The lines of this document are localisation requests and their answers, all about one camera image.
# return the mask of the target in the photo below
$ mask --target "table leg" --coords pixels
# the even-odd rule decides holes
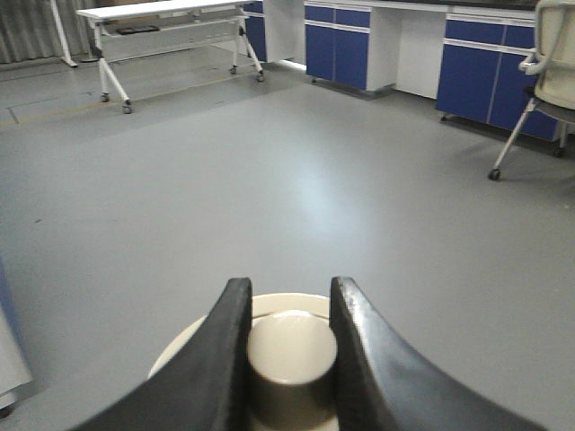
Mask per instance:
[[[62,50],[64,51],[62,61],[64,61],[64,63],[70,67],[78,67],[78,64],[70,56],[70,48],[68,46],[66,34],[64,33],[64,26],[62,25],[62,20],[60,19],[60,11],[58,10],[56,0],[50,0],[50,6],[52,7],[54,22],[56,23],[57,35],[60,38],[60,44],[62,45]]]

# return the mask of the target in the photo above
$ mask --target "cylindrical object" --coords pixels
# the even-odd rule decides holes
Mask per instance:
[[[260,319],[248,338],[250,407],[273,429],[307,429],[333,412],[337,345],[326,320],[291,310]]]

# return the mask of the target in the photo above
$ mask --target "chair armrest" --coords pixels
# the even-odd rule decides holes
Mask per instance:
[[[519,63],[519,70],[525,75],[538,75],[545,67],[544,63],[534,62],[535,48],[529,49],[529,55]]]

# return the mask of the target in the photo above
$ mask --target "cabinet door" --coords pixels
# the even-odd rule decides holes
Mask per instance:
[[[437,109],[487,122],[500,53],[445,45]]]
[[[369,33],[360,31],[335,31],[335,78],[361,90],[367,88],[367,49]]]
[[[245,20],[245,32],[252,44],[255,55],[260,61],[268,61],[268,50],[266,49],[266,23],[263,16],[250,15]]]
[[[306,73],[333,80],[334,28],[307,24],[305,26]]]
[[[535,85],[536,78],[527,76],[518,70],[518,64],[525,56],[509,53],[502,56],[489,123],[511,130],[515,127],[529,100],[529,96],[523,90],[529,85]],[[541,112],[533,112],[524,125],[522,133],[551,140],[556,125],[556,120],[550,119]]]

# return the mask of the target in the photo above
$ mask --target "gray floor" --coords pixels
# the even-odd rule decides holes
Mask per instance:
[[[0,72],[0,249],[36,381],[4,431],[62,431],[137,383],[229,277],[328,294],[354,277],[432,362],[552,431],[575,429],[575,163],[363,100],[287,65],[198,49]]]

